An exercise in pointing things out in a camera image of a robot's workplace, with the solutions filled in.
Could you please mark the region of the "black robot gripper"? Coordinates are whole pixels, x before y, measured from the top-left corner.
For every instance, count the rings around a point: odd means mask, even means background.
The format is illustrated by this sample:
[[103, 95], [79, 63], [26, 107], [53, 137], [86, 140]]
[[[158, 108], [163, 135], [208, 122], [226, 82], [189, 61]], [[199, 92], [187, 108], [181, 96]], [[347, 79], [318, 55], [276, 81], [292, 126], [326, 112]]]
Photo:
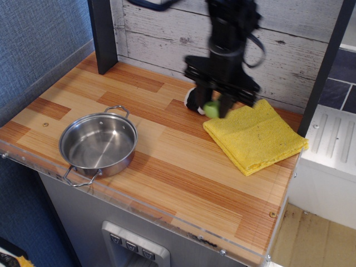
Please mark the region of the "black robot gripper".
[[260, 86], [243, 69], [243, 48], [233, 52], [211, 51], [209, 57], [186, 56], [185, 76], [194, 80], [197, 111], [203, 111], [212, 100], [212, 92], [220, 92], [219, 117], [225, 118], [235, 102], [253, 106]]

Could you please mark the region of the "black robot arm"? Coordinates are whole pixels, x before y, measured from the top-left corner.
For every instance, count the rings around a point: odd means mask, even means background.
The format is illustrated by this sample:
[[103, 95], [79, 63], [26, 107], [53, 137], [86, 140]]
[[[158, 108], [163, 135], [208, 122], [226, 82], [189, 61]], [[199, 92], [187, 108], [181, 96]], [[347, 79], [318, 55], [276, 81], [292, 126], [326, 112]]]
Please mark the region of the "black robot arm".
[[185, 106], [207, 115], [213, 92], [219, 92], [217, 113], [224, 118], [236, 102], [253, 106], [260, 86], [243, 69], [247, 40], [260, 49], [261, 42], [252, 34], [258, 29], [261, 15], [254, 1], [208, 1], [211, 19], [209, 56], [186, 56], [185, 76], [196, 86], [185, 96]]

